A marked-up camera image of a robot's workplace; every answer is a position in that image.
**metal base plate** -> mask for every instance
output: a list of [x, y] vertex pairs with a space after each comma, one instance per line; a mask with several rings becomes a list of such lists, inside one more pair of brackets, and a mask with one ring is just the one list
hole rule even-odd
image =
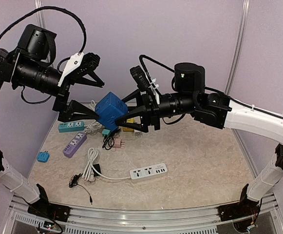
[[222, 222], [242, 218], [246, 216], [251, 216], [259, 212], [258, 206], [244, 205], [240, 206], [238, 202], [227, 204], [218, 207], [218, 212], [220, 215], [220, 220]]
[[71, 208], [68, 206], [48, 203], [47, 206], [40, 205], [37, 208], [33, 208], [32, 206], [29, 206], [28, 213], [43, 218], [45, 218], [46, 216], [51, 220], [54, 217], [55, 220], [61, 222], [67, 222], [70, 214], [70, 209]]

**purple power strip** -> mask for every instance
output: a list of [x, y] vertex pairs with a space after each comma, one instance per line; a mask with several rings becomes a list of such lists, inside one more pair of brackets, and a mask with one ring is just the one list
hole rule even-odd
[[79, 132], [71, 140], [71, 142], [64, 148], [63, 154], [67, 157], [72, 157], [86, 139], [87, 139], [86, 133]]

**white power strip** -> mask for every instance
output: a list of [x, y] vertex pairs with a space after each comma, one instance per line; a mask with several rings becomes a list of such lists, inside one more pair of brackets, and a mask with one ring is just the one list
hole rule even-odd
[[140, 182], [147, 179], [154, 179], [167, 174], [165, 163], [160, 163], [148, 167], [130, 170], [132, 182]]

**white cable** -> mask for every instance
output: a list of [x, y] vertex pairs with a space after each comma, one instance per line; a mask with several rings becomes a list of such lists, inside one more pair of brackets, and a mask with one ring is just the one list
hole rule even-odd
[[[95, 111], [95, 108], [96, 108], [96, 103], [94, 100], [91, 100], [91, 103], [89, 104], [89, 109], [91, 109], [92, 111]], [[90, 134], [90, 133], [97, 131], [98, 129], [102, 127], [103, 126], [99, 122], [94, 120], [93, 122], [85, 126], [85, 132]]]
[[85, 181], [90, 181], [90, 182], [93, 182], [95, 180], [94, 178], [94, 172], [93, 170], [98, 174], [100, 175], [101, 177], [104, 177], [106, 179], [109, 179], [109, 180], [125, 180], [125, 179], [130, 179], [131, 177], [124, 177], [124, 178], [110, 178], [110, 177], [107, 177], [101, 173], [99, 173], [95, 167], [93, 166], [93, 163], [95, 161], [95, 159], [98, 157], [98, 154], [99, 154], [99, 151], [98, 149], [95, 149], [95, 148], [89, 148], [88, 149], [88, 152], [87, 152], [87, 165], [85, 167], [85, 170], [83, 172], [83, 175], [82, 175], [82, 178], [84, 178]]

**light purple wall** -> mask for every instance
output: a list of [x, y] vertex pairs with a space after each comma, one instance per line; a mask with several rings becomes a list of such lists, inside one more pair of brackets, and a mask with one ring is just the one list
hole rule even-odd
[[[283, 1], [251, 1], [242, 54], [231, 95], [264, 109], [283, 111]], [[276, 142], [241, 133], [259, 171]], [[283, 214], [283, 179], [275, 187]]]
[[[242, 1], [233, 0], [43, 0], [71, 10], [85, 24], [85, 52], [100, 55], [96, 73], [103, 89], [71, 88], [80, 101], [100, 100], [109, 91], [123, 98], [136, 89], [129, 69], [146, 54], [174, 67], [183, 61], [206, 69], [206, 84], [223, 90], [232, 62], [241, 17]], [[45, 12], [48, 29], [57, 33], [57, 60], [78, 52], [82, 33], [78, 24], [60, 12]], [[172, 92], [173, 74], [147, 62], [162, 93]]]
[[[0, 0], [0, 33], [33, 9], [33, 1]], [[8, 51], [14, 49], [29, 23], [36, 24], [36, 17], [30, 17], [9, 31], [1, 40], [0, 48]], [[45, 98], [45, 95], [31, 89], [25, 91], [25, 96], [32, 101]], [[28, 105], [21, 100], [20, 89], [13, 91], [8, 83], [4, 84], [0, 91], [0, 149], [12, 166], [25, 176], [28, 175], [56, 116], [51, 110], [53, 102], [51, 99], [43, 105]], [[11, 197], [12, 194], [0, 185], [0, 229], [4, 224]]]

